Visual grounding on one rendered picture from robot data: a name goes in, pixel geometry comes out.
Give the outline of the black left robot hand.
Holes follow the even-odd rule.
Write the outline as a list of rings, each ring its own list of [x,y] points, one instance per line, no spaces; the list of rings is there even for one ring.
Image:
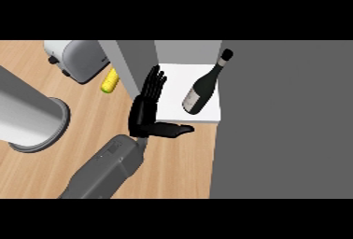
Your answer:
[[[146,76],[141,92],[134,98],[130,110],[128,131],[132,137],[147,138],[149,136],[158,136],[177,138],[195,130],[190,125],[155,121],[156,103],[165,81],[166,76],[159,70],[159,65],[155,65]]]

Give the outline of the grey open cabinet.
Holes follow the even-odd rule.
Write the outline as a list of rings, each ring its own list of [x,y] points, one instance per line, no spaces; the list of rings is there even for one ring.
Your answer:
[[[131,99],[140,94],[144,77],[153,65],[159,65],[166,75],[156,107],[158,121],[220,122],[217,91],[195,115],[181,107],[195,81],[217,62],[220,43],[220,40],[99,40]]]

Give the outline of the dark wine bottle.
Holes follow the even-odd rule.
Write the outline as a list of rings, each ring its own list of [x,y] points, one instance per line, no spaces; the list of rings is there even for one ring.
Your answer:
[[[218,73],[223,69],[223,66],[228,62],[233,57],[233,51],[226,49],[218,57],[218,61],[209,70],[209,72],[196,80],[186,97],[181,102],[181,106],[184,111],[195,115],[200,109],[203,108],[214,90],[215,90],[215,83],[218,79]]]

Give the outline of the large dark grey cabinet door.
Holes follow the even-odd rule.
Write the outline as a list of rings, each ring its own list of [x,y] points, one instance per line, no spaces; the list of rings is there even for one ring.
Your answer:
[[[353,41],[226,41],[214,198],[353,198]]]

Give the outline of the yellow corn cob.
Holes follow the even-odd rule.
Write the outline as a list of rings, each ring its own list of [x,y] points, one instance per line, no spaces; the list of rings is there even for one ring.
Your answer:
[[[112,68],[100,84],[100,90],[104,93],[110,93],[113,91],[118,80],[119,80],[118,73]]]

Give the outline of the silver toaster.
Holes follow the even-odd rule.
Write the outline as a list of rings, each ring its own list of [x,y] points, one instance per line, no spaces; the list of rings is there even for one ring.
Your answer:
[[[85,84],[110,63],[96,40],[45,40],[48,63],[78,84]]]

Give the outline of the grey cylindrical appliance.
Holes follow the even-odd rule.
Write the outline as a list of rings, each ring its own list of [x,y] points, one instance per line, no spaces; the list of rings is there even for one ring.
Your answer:
[[[0,140],[19,152],[38,152],[57,141],[69,122],[66,103],[0,66]]]

